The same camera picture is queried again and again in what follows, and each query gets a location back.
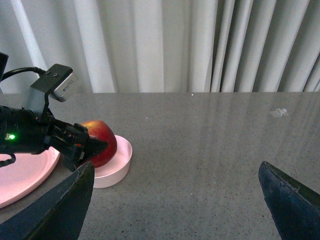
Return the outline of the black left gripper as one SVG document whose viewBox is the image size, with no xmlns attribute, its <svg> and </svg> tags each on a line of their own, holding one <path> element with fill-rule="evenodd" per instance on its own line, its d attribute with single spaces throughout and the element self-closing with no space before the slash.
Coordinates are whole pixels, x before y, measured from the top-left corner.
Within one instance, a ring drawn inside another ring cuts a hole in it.
<svg viewBox="0 0 320 240">
<path fill-rule="evenodd" d="M 44 122 L 27 109 L 0 107 L 0 153 L 16 161 L 16 154 L 39 155 L 53 147 L 64 156 L 64 166 L 75 171 L 86 160 L 100 156 L 108 143 L 89 137 L 85 127 L 57 120 Z M 91 202 L 95 168 L 87 162 L 31 205 L 0 225 L 2 240 L 76 240 Z"/>
</svg>

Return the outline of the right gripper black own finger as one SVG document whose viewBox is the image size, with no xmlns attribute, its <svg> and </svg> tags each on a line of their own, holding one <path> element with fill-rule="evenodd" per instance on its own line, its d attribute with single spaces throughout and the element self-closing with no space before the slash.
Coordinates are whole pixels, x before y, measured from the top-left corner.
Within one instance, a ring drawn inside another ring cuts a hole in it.
<svg viewBox="0 0 320 240">
<path fill-rule="evenodd" d="M 258 179 L 277 231 L 283 240 L 320 238 L 320 195 L 263 161 Z"/>
</svg>

